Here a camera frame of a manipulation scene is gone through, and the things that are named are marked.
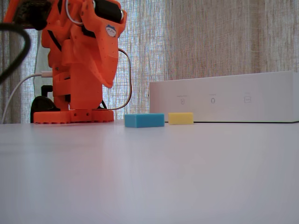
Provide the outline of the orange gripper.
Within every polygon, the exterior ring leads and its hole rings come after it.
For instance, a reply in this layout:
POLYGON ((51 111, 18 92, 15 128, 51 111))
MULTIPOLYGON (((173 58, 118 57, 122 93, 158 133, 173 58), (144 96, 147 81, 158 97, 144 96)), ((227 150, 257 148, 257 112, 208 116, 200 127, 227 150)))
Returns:
POLYGON ((59 52, 63 66, 94 68, 94 60, 99 61, 100 81, 111 88, 126 19, 116 0, 56 0, 42 32, 42 46, 50 49, 48 63, 57 63, 59 52))

